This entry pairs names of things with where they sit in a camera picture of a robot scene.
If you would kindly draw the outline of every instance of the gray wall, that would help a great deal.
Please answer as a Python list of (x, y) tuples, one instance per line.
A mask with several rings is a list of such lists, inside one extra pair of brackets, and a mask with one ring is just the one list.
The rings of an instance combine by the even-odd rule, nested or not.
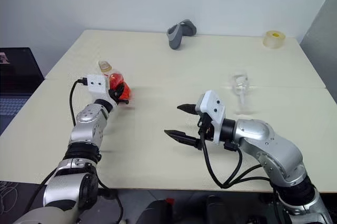
[(0, 0), (0, 47), (28, 46), (46, 74), (85, 29), (165, 32), (190, 18), (199, 34), (301, 41), (325, 0)]
[(301, 47), (337, 102), (337, 0), (326, 0)]

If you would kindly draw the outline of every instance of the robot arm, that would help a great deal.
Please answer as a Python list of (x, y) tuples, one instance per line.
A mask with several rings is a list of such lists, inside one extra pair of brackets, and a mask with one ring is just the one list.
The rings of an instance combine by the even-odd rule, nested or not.
[[(199, 134), (215, 144), (224, 142), (226, 149), (242, 151), (258, 160), (293, 223), (332, 223), (331, 217), (311, 184), (298, 147), (277, 135), (261, 120), (237, 121), (225, 118), (225, 106), (214, 91), (207, 91), (196, 105), (185, 104), (179, 109), (200, 116)], [(165, 131), (180, 143), (201, 149), (200, 139), (176, 130)]]
[(96, 203), (103, 130), (117, 103), (103, 75), (88, 75), (87, 82), (95, 101), (76, 116), (67, 152), (44, 192), (44, 207), (28, 212), (15, 224), (76, 223), (81, 212)]

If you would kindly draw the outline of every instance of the white table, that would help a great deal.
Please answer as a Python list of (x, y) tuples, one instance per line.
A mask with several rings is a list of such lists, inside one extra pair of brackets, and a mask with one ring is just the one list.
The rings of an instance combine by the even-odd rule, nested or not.
[[(147, 39), (143, 36), (152, 39), (152, 47), (145, 43)], [(158, 45), (161, 39), (162, 50)], [(182, 103), (195, 103), (202, 92), (214, 89), (227, 105), (228, 118), (258, 118), (270, 123), (278, 134), (300, 148), (317, 188), (336, 192), (337, 174), (333, 171), (337, 149), (337, 105), (296, 41), (288, 39), (285, 49), (277, 51), (261, 47), (260, 38), (203, 36), (196, 39), (214, 46), (208, 54), (201, 53), (201, 50), (206, 53), (207, 49), (199, 47), (196, 50), (193, 46), (199, 45), (192, 45), (191, 38), (184, 40), (182, 50), (173, 51), (167, 49), (163, 34), (85, 32), (1, 135), (0, 180), (40, 183), (57, 166), (72, 130), (68, 96), (73, 80), (97, 72), (97, 59), (108, 58), (125, 75), (133, 93), (132, 102), (112, 114), (104, 131), (103, 158), (97, 168), (108, 186), (217, 190), (207, 172), (202, 152), (178, 144), (163, 132), (164, 129), (177, 129), (196, 136), (198, 118), (176, 107)], [(247, 97), (249, 115), (238, 114), (239, 99), (228, 85), (229, 72), (234, 69), (228, 62), (239, 63), (239, 60), (221, 56), (219, 51), (226, 50), (225, 41), (227, 46), (241, 43), (239, 51), (249, 47), (251, 57), (268, 59), (269, 54), (273, 57), (262, 65), (268, 65), (269, 69), (273, 66), (274, 71), (256, 69), (259, 64), (253, 59), (247, 64), (247, 72), (253, 76), (254, 84)], [(242, 54), (237, 54), (233, 48), (232, 55), (240, 57)], [(152, 58), (152, 64), (144, 58)], [(191, 66), (186, 70), (179, 65), (174, 67), (177, 62)], [(287, 67), (287, 71), (280, 70), (279, 64)], [(75, 112), (90, 102), (87, 87), (79, 85), (74, 93)], [(236, 166), (237, 154), (210, 142), (208, 146), (214, 171), (224, 181)], [(242, 170), (255, 164), (254, 158), (244, 155)], [(252, 175), (265, 176), (262, 169)], [(271, 188), (265, 181), (251, 181), (230, 190), (269, 191)]]

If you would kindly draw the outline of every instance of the small bottle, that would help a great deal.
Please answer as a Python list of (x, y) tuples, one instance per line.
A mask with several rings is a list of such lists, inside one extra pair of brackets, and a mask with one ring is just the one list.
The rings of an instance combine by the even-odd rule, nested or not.
[(117, 86), (124, 83), (124, 91), (119, 99), (130, 99), (131, 90), (127, 83), (124, 81), (123, 75), (116, 69), (113, 69), (107, 61), (98, 61), (101, 72), (109, 78), (110, 89), (116, 90)]

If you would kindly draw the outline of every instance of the tape roll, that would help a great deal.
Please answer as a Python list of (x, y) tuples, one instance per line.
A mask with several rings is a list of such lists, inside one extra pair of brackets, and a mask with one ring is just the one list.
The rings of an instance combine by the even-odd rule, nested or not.
[(263, 45), (267, 48), (277, 49), (283, 45), (284, 40), (285, 35), (282, 32), (270, 30), (265, 33)]

